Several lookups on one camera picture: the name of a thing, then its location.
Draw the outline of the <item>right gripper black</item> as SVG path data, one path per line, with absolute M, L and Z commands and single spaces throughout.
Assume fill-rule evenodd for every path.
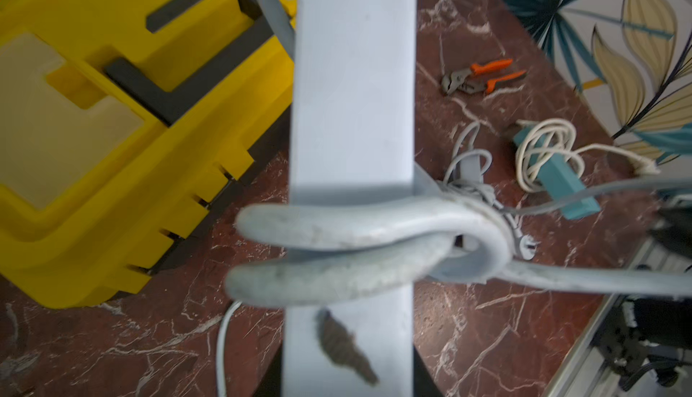
M 648 234 L 671 253 L 691 258 L 691 206 L 674 206 L 658 211 L 663 225 Z

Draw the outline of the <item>teal power strip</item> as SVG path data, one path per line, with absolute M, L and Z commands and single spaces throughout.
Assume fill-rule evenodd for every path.
M 519 186 L 527 193 L 547 193 L 555 201 L 584 191 L 585 163 L 573 149 L 575 140 L 576 129 L 568 121 L 522 121 L 513 137 Z

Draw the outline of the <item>grey white power strip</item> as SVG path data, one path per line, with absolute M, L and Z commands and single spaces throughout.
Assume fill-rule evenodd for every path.
M 478 154 L 466 154 L 457 164 L 459 179 L 473 183 L 483 182 L 483 157 Z

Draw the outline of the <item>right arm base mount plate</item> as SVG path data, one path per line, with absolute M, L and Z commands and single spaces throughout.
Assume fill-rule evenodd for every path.
M 672 388 L 691 366 L 691 301 L 627 297 L 605 316 L 592 344 L 619 377 L 620 391 L 647 375 Z

